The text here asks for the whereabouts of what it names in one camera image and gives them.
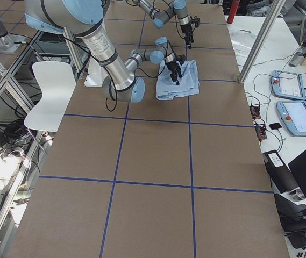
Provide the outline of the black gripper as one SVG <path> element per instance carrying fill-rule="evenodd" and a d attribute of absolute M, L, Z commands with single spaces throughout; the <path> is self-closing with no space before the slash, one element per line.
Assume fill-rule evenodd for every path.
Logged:
<path fill-rule="evenodd" d="M 182 33 L 184 34 L 184 40 L 189 49 L 192 49 L 192 43 L 194 43 L 193 27 L 191 23 L 181 25 Z"/>
<path fill-rule="evenodd" d="M 177 61 L 168 62 L 166 64 L 168 70 L 170 71 L 170 77 L 176 85 L 180 85 L 178 78 L 182 78 L 181 67 Z"/>

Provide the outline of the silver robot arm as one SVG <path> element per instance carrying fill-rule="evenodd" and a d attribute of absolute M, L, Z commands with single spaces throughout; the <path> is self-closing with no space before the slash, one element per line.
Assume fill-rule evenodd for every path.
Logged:
<path fill-rule="evenodd" d="M 36 30 L 62 34 L 68 28 L 82 39 L 105 69 L 107 77 L 102 88 L 107 98 L 114 101 L 137 103 L 143 99 L 145 82 L 134 71 L 144 61 L 164 62 L 173 82 L 182 77 L 182 61 L 165 38 L 160 38 L 156 48 L 136 49 L 122 61 L 103 27 L 101 1 L 25 1 L 25 18 L 27 25 Z"/>
<path fill-rule="evenodd" d="M 194 30 L 198 28 L 200 25 L 200 19 L 198 17 L 192 17 L 187 9 L 187 2 L 186 1 L 171 1 L 167 4 L 167 8 L 165 10 L 160 10 L 159 8 L 155 7 L 154 1 L 153 3 L 146 0 L 133 0 L 133 1 L 126 1 L 127 4 L 131 6 L 140 7 L 144 10 L 150 18 L 153 20 L 153 24 L 156 28 L 161 29 L 164 25 L 169 22 L 173 17 L 175 17 L 180 24 L 180 28 L 184 36 L 180 35 L 179 31 L 177 30 L 178 35 L 184 39 L 185 45 L 191 49 L 192 43 L 194 43 Z"/>

